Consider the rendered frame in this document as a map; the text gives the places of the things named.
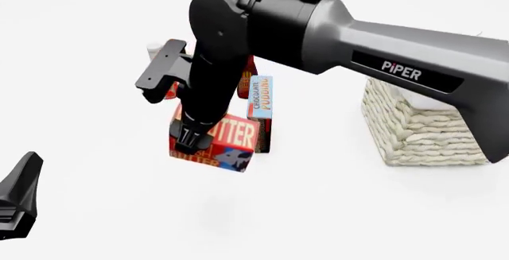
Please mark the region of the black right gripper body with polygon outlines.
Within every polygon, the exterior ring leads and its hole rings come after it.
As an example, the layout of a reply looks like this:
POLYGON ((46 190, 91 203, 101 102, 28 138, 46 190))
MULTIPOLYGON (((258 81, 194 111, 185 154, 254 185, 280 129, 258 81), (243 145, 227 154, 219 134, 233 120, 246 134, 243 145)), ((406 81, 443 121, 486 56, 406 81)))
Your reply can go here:
POLYGON ((211 123, 191 121, 188 118, 181 121, 175 118, 170 123, 169 136, 176 141, 175 150, 184 154, 195 154, 208 149, 212 144, 212 136, 208 134, 211 128, 211 123))

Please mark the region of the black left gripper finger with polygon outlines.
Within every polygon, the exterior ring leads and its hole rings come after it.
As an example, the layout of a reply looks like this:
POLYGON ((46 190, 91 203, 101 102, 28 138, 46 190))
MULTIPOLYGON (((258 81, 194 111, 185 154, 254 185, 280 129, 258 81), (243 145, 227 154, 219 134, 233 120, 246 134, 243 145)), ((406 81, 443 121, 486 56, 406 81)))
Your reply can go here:
POLYGON ((0 203, 26 213, 37 213, 37 185, 43 159, 28 152, 0 181, 0 203))

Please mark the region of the small white container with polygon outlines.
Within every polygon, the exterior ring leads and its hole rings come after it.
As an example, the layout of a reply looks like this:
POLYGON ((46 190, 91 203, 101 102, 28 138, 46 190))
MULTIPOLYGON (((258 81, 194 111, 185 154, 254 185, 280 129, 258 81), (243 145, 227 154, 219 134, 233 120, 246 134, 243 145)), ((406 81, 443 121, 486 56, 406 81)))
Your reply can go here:
POLYGON ((150 43, 150 44, 146 45, 146 49, 149 54, 150 60, 153 60, 157 56, 157 54, 160 52, 162 47, 163 47, 163 45, 161 45, 160 43, 157 43, 157 42, 150 43))

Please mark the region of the red and white butter box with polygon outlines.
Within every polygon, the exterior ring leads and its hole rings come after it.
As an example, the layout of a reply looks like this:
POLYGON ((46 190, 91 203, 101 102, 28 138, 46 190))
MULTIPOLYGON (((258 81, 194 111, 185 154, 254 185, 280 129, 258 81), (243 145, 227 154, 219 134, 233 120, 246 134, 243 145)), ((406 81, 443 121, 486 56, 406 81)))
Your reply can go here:
POLYGON ((177 139, 169 137, 169 156, 242 173, 255 152, 258 129, 256 121, 226 114, 209 130, 194 154, 179 152, 177 139))

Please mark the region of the chocolate pudding box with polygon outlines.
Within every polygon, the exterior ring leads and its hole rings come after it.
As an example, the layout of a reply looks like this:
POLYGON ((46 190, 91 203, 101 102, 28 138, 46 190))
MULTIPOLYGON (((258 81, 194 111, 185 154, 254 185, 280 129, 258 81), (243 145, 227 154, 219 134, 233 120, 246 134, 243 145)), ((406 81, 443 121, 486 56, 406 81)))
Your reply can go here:
POLYGON ((269 153, 273 118, 272 76, 252 76, 248 92, 247 118, 259 123, 256 153, 269 153))

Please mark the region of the white woven basket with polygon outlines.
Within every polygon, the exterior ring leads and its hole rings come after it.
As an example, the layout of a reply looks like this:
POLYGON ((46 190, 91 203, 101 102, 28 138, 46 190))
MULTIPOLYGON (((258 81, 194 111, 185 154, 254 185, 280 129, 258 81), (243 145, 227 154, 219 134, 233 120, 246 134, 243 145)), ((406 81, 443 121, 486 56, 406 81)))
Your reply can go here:
POLYGON ((361 111, 389 166, 488 163, 459 111, 448 104, 368 78, 361 111))

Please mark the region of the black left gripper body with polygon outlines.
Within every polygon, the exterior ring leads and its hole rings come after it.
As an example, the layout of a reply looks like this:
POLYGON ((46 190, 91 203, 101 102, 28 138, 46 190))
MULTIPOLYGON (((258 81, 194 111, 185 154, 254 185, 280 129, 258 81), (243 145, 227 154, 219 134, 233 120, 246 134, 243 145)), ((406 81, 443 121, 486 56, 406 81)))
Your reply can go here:
POLYGON ((27 238, 36 218, 36 211, 0 200, 0 240, 27 238))

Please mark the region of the dark red sauce bottle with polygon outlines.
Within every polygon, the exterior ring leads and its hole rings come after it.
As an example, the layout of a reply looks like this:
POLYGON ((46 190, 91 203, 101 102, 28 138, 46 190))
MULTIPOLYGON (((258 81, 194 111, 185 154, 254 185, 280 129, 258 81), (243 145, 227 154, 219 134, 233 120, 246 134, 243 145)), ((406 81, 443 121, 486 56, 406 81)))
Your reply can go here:
POLYGON ((255 60, 253 56, 249 56, 247 60, 247 65, 243 69, 243 73, 239 84, 237 86, 237 96, 241 99, 248 99, 249 89, 250 89, 250 81, 252 76, 258 75, 257 68, 255 66, 255 60))

